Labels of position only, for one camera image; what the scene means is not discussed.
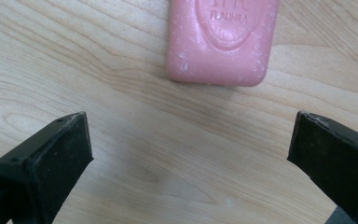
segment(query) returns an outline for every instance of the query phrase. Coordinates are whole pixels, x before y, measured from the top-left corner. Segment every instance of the soap bar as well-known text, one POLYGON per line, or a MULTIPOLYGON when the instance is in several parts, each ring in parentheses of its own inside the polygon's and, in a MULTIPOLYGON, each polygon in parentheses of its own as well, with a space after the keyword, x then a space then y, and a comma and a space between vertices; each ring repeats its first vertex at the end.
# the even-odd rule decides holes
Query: soap bar
POLYGON ((267 73, 278 6, 279 0, 172 0, 169 78, 259 84, 267 73))

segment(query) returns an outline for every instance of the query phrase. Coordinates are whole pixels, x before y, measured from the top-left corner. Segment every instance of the wooden table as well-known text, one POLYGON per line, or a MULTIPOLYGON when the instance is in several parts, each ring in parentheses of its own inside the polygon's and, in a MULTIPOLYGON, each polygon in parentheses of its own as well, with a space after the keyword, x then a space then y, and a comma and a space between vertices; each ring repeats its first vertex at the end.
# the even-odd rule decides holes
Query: wooden table
POLYGON ((324 223, 286 160, 298 110, 358 131, 358 0, 282 0, 254 88, 167 79, 169 1, 0 0, 0 156, 86 111, 93 161, 55 223, 324 223))

